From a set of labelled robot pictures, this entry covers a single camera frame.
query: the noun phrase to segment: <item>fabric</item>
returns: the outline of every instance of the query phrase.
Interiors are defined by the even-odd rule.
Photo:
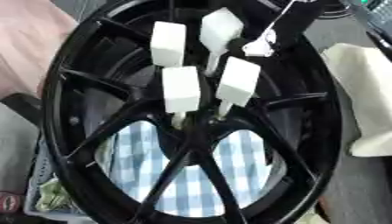
[[[392,155],[392,63],[377,49],[337,44],[325,63],[350,96],[361,137],[350,151],[356,157]]]
[[[219,143],[213,156],[240,207],[262,197],[271,165],[266,165],[260,137],[250,131],[235,132]],[[136,122],[119,132],[111,179],[141,202],[168,163],[158,145],[155,127],[148,122]],[[223,214],[218,193],[197,165],[186,167],[175,178],[156,209],[185,217]]]
[[[0,99],[37,95],[54,54],[75,26],[49,0],[0,0]]]

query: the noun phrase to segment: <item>foam cube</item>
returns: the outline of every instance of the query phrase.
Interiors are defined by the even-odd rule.
[[[235,14],[222,8],[203,17],[199,39],[211,53],[220,55],[227,51],[230,40],[241,36],[243,26]]]
[[[184,113],[199,109],[200,84],[195,66],[163,69],[166,113]]]
[[[235,57],[228,58],[216,97],[245,107],[256,90],[260,71],[257,64]]]
[[[152,32],[150,51],[152,62],[161,67],[182,67],[186,48],[186,26],[156,22]]]

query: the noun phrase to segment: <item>black wheel rim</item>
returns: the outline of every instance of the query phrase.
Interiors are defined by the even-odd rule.
[[[108,77],[107,73],[90,73],[91,62],[83,61],[101,39],[120,36],[134,43],[134,51],[127,56],[127,61],[132,61],[129,63],[132,67],[128,69],[138,71],[151,64],[146,49],[149,45],[148,33],[156,16],[171,21],[190,21],[194,25],[210,8],[208,1],[181,1],[175,7],[171,1],[153,0],[106,5],[76,29],[52,63],[44,89],[44,132],[52,162],[73,199],[99,223],[292,223],[315,203],[326,188],[339,155],[340,109],[331,75],[305,38],[280,52],[274,59],[248,59],[262,64],[266,79],[279,84],[276,95],[265,99],[254,98],[246,108],[234,109],[222,122],[214,120],[211,113],[217,102],[204,96],[206,100],[201,110],[190,116],[188,128],[184,128],[184,131],[172,129],[168,124],[158,75],[150,85],[140,88],[121,83],[113,76]],[[190,33],[192,42],[192,37],[198,35]],[[185,59],[186,64],[202,67],[204,62],[201,58],[206,58],[203,47],[192,45],[187,47],[187,53],[190,56]],[[217,79],[203,77],[200,76],[202,86],[206,85],[214,91]],[[257,93],[263,94],[263,84],[259,82]],[[303,89],[294,91],[295,94],[285,93],[285,87],[293,86],[294,89],[297,86]],[[89,137],[86,137],[82,122],[72,125],[69,122],[70,117],[76,116],[78,120],[84,118],[81,105],[85,88],[97,88],[125,101],[123,107]],[[282,136],[270,119],[273,111],[294,108],[301,108],[302,111],[297,149]],[[171,143],[166,147],[184,146],[179,147],[171,158],[164,175],[142,204],[110,182],[94,161],[93,153],[99,143],[138,120],[155,124],[166,142]],[[200,129],[208,130],[212,135],[202,135],[198,131]],[[208,149],[212,149],[217,140],[229,133],[243,129],[253,130],[264,138],[282,156],[289,169],[266,196],[240,209],[211,154],[203,152],[209,152]],[[199,141],[192,140],[190,135]],[[177,171],[189,162],[190,157],[199,161],[218,190],[226,208],[224,215],[196,219],[173,216],[154,209],[160,193]]]

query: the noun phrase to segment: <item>white object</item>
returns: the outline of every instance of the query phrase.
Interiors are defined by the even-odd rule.
[[[306,3],[308,0],[299,0],[299,2]],[[248,44],[246,44],[242,50],[248,57],[270,57],[274,54],[274,49],[272,49],[271,44],[277,42],[277,33],[273,29],[275,24],[286,14],[291,7],[298,0],[291,0],[284,9],[279,13],[279,15],[267,26],[267,28],[262,32],[262,35]]]
[[[216,70],[221,55],[228,50],[228,42],[241,36],[243,26],[243,22],[227,8],[203,17],[199,39],[210,51],[206,75]]]
[[[216,97],[222,100],[220,116],[225,116],[233,104],[245,107],[256,90],[261,68],[243,59],[230,57],[220,80]]]
[[[161,67],[182,67],[186,49],[186,26],[156,22],[150,42],[152,62]]]
[[[195,111],[200,103],[200,84],[195,66],[167,67],[162,72],[166,113],[175,113],[174,127],[178,128],[186,112]]]
[[[392,64],[376,48],[337,44],[323,53],[333,76],[352,100],[361,137],[356,157],[392,156]]]
[[[246,44],[242,50],[247,57],[270,57],[274,54],[271,43],[277,42],[277,33],[270,29],[262,33],[257,40]]]

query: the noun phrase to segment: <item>white stick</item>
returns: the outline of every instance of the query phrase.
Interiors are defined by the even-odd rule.
[[[221,56],[219,54],[210,52],[210,56],[208,57],[208,64],[205,71],[206,76],[210,77],[214,74],[214,72],[218,68],[220,59]]]
[[[175,113],[172,120],[171,120],[171,125],[177,130],[182,129],[182,124],[184,120],[186,119],[186,113]]]
[[[233,103],[229,101],[222,101],[219,106],[219,118],[225,117],[232,107]]]

